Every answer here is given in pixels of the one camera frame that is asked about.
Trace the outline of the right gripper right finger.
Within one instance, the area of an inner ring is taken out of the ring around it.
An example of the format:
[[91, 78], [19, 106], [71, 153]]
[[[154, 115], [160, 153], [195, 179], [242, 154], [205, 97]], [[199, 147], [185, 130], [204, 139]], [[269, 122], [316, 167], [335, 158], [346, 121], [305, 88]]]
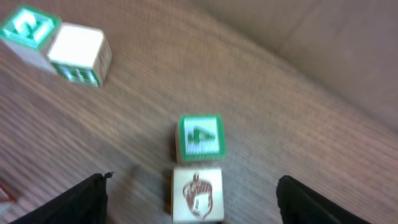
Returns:
[[368, 224], [289, 175], [276, 188], [283, 224]]

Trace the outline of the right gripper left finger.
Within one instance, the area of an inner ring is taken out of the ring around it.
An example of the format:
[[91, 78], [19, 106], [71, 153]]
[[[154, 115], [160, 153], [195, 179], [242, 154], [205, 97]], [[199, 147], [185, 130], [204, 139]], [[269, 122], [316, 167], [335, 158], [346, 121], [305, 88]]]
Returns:
[[106, 186], [113, 174], [93, 174], [11, 224], [105, 224]]

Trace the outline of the wooden block red drawing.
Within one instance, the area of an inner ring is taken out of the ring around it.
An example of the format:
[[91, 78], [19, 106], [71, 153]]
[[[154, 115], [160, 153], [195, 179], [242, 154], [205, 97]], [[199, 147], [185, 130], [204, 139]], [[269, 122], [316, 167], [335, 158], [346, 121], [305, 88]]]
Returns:
[[174, 223], [222, 222], [223, 178], [219, 167], [177, 167], [172, 173]]

